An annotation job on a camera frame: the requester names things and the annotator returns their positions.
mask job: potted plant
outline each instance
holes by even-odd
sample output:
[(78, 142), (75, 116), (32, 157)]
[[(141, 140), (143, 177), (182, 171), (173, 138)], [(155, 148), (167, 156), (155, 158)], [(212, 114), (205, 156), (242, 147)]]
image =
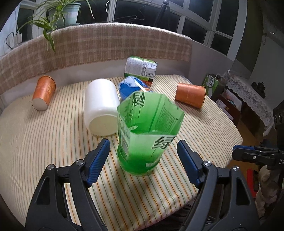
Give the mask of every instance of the potted plant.
[[(43, 28), (43, 35), (50, 43), (52, 50), (55, 52), (52, 32), (58, 28), (76, 24), (78, 12), (81, 6), (78, 1), (79, 0), (46, 0), (38, 5), (37, 10), (40, 10), (39, 14), (33, 15), (32, 20), (26, 22), (23, 26), (26, 24), (33, 24)], [(89, 6), (92, 17), (94, 18), (89, 0), (85, 1)]]

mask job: cable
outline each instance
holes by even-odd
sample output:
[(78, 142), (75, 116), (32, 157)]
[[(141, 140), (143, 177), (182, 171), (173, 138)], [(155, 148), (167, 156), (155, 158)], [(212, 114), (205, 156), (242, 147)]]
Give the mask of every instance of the cable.
[[(107, 3), (106, 3), (106, 7), (107, 7), (107, 4), (109, 3), (109, 1), (110, 1), (110, 0), (108, 0), (108, 1), (107, 1)], [(107, 8), (106, 8), (106, 12), (108, 13)]]
[(110, 21), (101, 21), (101, 22), (97, 22), (97, 23), (102, 23), (102, 22), (113, 22), (114, 20), (118, 20), (118, 19), (123, 19), (123, 18), (130, 18), (130, 17), (133, 17), (129, 20), (127, 20), (125, 23), (132, 23), (132, 21), (135, 21), (135, 20), (145, 20), (145, 15), (141, 12), (141, 9), (144, 8), (145, 6), (142, 6), (139, 8), (138, 12), (140, 12), (142, 15), (143, 15), (143, 19), (141, 18), (137, 18), (137, 15), (130, 15), (130, 16), (125, 16), (125, 17), (120, 17), (120, 18), (115, 18), (113, 20), (110, 20)]
[(17, 22), (17, 19), (16, 19), (16, 10), (14, 10), (14, 12), (15, 12), (15, 21), (16, 21), (16, 26), (17, 26), (17, 32), (16, 32), (16, 35), (18, 34), (18, 31), (19, 31), (19, 28), (18, 28), (18, 22)]
[(141, 9), (142, 8), (144, 8), (145, 6), (142, 6), (142, 7), (140, 7), (139, 8), (139, 10), (138, 10), (138, 12), (140, 12), (142, 15), (143, 15), (143, 19), (140, 19), (140, 18), (137, 18), (137, 16), (136, 16), (136, 18), (133, 18), (133, 19), (129, 19), (128, 21), (126, 21), (125, 23), (133, 23), (133, 21), (135, 21), (135, 20), (141, 20), (141, 21), (143, 21), (143, 20), (145, 20), (145, 15), (142, 13), (142, 11), (141, 11)]
[(11, 32), (11, 33), (9, 33), (8, 36), (6, 37), (5, 41), (6, 41), (6, 45), (7, 45), (10, 49), (13, 50), (13, 48), (11, 48), (11, 47), (8, 45), (8, 43), (7, 43), (7, 38), (9, 37), (10, 34), (13, 34), (13, 36), (15, 36), (14, 32)]

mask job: tripod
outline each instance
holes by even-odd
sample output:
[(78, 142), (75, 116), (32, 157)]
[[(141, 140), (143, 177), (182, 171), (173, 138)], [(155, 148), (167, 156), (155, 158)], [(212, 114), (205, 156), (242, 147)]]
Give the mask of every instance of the tripod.
[(170, 27), (170, 6), (169, 6), (170, 2), (168, 0), (163, 0), (163, 4), (161, 5), (160, 7), (160, 12), (159, 14), (157, 15), (156, 19), (155, 19), (155, 22), (154, 22), (154, 25), (153, 27), (158, 27), (158, 24), (161, 22), (161, 19), (162, 17), (164, 16), (165, 14), (165, 11), (167, 10), (167, 13), (168, 13), (168, 27)]

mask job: lace tablecloth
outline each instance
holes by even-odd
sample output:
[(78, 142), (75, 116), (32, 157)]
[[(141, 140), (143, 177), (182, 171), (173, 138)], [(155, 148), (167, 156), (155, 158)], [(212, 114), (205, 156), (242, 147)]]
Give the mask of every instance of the lace tablecloth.
[(263, 136), (267, 135), (274, 124), (274, 119), (272, 109), (267, 105), (266, 101), (252, 88), (246, 79), (231, 73), (226, 73), (224, 78), (228, 80), (226, 86), (237, 93), (260, 117), (266, 126)]

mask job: screw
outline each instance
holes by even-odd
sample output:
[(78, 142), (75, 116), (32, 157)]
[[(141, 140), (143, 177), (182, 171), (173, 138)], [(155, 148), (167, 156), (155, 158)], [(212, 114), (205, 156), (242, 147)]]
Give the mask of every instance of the screw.
[(233, 166), (233, 170), (234, 170), (234, 171), (239, 171), (239, 170), (240, 170), (240, 168), (239, 168), (238, 166), (236, 166), (236, 165), (235, 165), (235, 166)]
[(83, 161), (83, 160), (77, 160), (77, 161), (76, 161), (76, 165), (80, 166), (80, 165), (82, 165), (82, 164), (84, 164), (84, 161)]
[(210, 161), (208, 161), (208, 160), (205, 160), (205, 161), (203, 161), (203, 164), (205, 166), (211, 166), (212, 163)]
[(51, 170), (51, 169), (53, 169), (54, 168), (54, 164), (49, 164), (48, 166), (47, 166), (47, 169), (48, 170)]

